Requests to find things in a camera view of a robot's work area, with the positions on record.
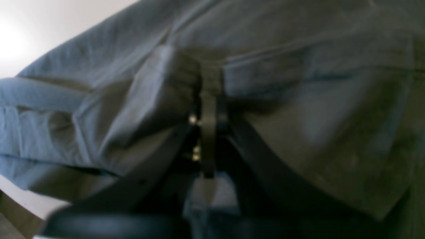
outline white wall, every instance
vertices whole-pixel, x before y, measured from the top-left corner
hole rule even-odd
[[[0,0],[0,78],[137,0]]]

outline bright light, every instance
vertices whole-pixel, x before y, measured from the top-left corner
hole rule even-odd
[[[28,52],[28,40],[14,24],[0,19],[0,60],[16,60]]]

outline wooden floor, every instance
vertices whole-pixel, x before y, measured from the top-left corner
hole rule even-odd
[[[32,237],[43,221],[0,192],[0,213],[26,238]]]

